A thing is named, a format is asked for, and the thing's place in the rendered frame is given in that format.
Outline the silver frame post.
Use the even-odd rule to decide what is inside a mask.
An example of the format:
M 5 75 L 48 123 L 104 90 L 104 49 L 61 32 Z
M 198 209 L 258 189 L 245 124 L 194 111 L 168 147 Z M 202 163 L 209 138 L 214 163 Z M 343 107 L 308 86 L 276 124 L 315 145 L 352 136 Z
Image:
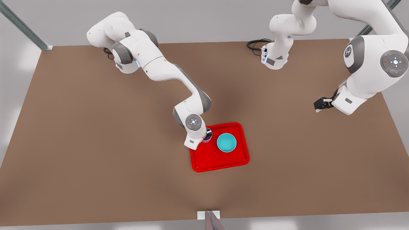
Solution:
M 47 45 L 35 32 L 33 32 L 4 2 L 0 0 L 0 13 L 16 26 L 30 41 L 41 51 L 53 50 L 52 45 Z
M 205 230 L 226 230 L 220 222 L 220 211 L 197 211 L 197 220 L 204 220 Z
M 349 19 L 360 21 L 366 26 L 358 35 L 405 35 L 404 29 L 382 0 L 352 0 Z

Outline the red tray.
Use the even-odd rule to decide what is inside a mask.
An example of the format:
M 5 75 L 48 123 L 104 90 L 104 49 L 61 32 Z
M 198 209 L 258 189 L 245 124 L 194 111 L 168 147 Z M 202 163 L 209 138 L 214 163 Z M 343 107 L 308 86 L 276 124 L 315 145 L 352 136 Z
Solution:
M 207 143 L 200 143 L 196 150 L 190 150 L 191 164 L 195 172 L 241 166 L 249 162 L 250 157 L 240 123 L 217 124 L 209 128 L 213 132 L 211 140 Z M 235 138 L 236 145 L 230 152 L 223 152 L 217 145 L 219 137 L 225 133 Z

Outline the teal bowl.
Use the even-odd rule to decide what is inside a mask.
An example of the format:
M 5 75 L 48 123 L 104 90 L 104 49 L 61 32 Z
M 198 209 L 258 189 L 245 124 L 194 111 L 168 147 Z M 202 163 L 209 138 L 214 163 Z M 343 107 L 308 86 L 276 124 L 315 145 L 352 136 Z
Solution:
M 225 153 L 233 151 L 236 146 L 237 140 L 230 133 L 223 133 L 217 138 L 217 147 Z

